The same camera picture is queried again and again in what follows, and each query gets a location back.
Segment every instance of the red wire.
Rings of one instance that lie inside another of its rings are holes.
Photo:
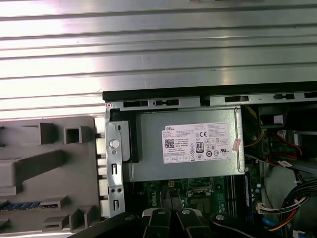
[[[298,209],[292,211],[292,213],[291,213],[291,214],[289,215],[289,217],[285,220],[285,222],[288,222],[289,220],[291,220],[291,219],[296,215],[297,212],[298,212]]]
[[[285,156],[292,159],[297,159],[297,156],[295,154],[285,154],[285,153],[276,152],[276,153],[273,153],[273,155],[280,155],[280,156]]]
[[[299,154],[300,154],[300,155],[303,155],[302,149],[301,149],[299,146],[297,146],[297,145],[295,145],[295,144],[293,144],[293,143],[290,143],[290,142],[284,140],[284,139],[283,139],[282,137],[280,137],[278,134],[276,134],[276,137],[277,137],[277,139],[279,139],[280,141],[284,142],[285,144],[288,144],[288,145],[290,145],[290,146],[293,146],[293,147],[297,148],[297,149],[299,150]]]

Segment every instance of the cable bundle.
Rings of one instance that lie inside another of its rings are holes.
[[[309,198],[313,196],[317,196],[317,179],[303,182],[302,184],[293,188],[284,199],[280,209],[265,208],[265,210],[263,210],[264,212],[281,214],[281,223],[274,227],[270,227],[268,230],[276,231],[290,223],[298,212],[298,209],[308,202]]]

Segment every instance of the power connector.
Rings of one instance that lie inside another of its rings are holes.
[[[264,214],[263,211],[261,211],[260,206],[264,206],[264,203],[262,202],[255,202],[254,203],[255,210],[257,211],[258,214]]]

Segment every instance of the metal bracket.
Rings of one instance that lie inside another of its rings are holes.
[[[125,211],[123,172],[122,172],[122,141],[121,133],[116,125],[110,122],[109,105],[106,106],[105,141],[107,160],[107,181],[109,187],[110,217]]]

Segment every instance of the yellow wire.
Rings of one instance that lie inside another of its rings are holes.
[[[246,107],[246,109],[250,112],[250,114],[251,114],[252,116],[254,116],[256,119],[258,118],[256,112],[253,111],[252,108],[250,108],[249,106],[245,106],[245,107]],[[262,129],[262,130],[261,130],[261,133],[260,133],[260,135],[259,135],[259,137],[258,137],[255,141],[253,141],[252,143],[250,143],[250,144],[248,144],[248,145],[245,145],[244,147],[245,147],[245,148],[246,148],[246,147],[251,147],[251,146],[254,146],[254,145],[258,144],[258,143],[263,139],[263,137],[264,137],[264,131],[265,131],[265,130]]]
[[[281,225],[278,226],[278,227],[275,227],[275,228],[272,228],[272,229],[268,229],[268,230],[269,230],[270,232],[276,231],[276,230],[278,230],[278,229],[284,227],[284,226],[287,225],[288,223],[290,223],[293,218],[294,218],[294,217],[292,217],[289,221],[287,221],[287,222],[281,224]]]

